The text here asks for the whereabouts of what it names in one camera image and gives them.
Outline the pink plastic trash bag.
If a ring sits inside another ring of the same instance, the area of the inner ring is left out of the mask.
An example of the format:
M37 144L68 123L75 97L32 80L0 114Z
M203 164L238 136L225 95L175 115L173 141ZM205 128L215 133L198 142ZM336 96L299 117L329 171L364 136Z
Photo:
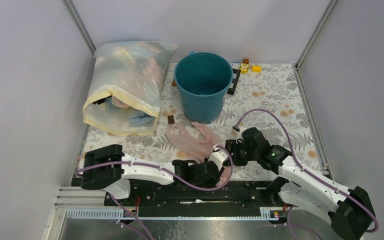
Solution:
M200 132L201 138L193 136L180 122L169 124L165 130L165 135L174 147L186 156L191 157L191 159L188 160L203 163L208 161L208 157L213 152L214 145L221 146L220 139L206 125L198 122L193 122L192 125ZM230 154L229 159L225 162L233 162ZM230 166L224 166L224 164L222 167L224 172L221 174L219 182L215 187L210 188L220 189L229 182L233 174L233 169Z

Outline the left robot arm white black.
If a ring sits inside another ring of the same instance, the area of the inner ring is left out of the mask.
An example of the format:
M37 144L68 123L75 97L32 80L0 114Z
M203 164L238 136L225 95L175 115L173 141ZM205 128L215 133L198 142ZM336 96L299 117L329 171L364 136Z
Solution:
M205 192L218 190L216 184L233 165L230 153L215 145L209 158L198 163L195 160L172 160L157 163L139 159L123 152L120 144L112 144L89 151L84 156L83 167L74 174L81 178L84 190L104 190L128 206L135 200L131 180L154 182L162 186L183 184Z

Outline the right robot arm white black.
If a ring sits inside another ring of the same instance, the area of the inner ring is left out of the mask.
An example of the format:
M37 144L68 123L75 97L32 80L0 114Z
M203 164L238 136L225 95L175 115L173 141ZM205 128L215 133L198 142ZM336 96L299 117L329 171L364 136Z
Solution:
M360 186L351 189L295 160L292 152L270 144L256 127L243 129L237 139L225 142L235 166L255 161L277 175L267 189L273 206L283 202L299 207L328 223L343 240L359 240L375 221L368 192Z

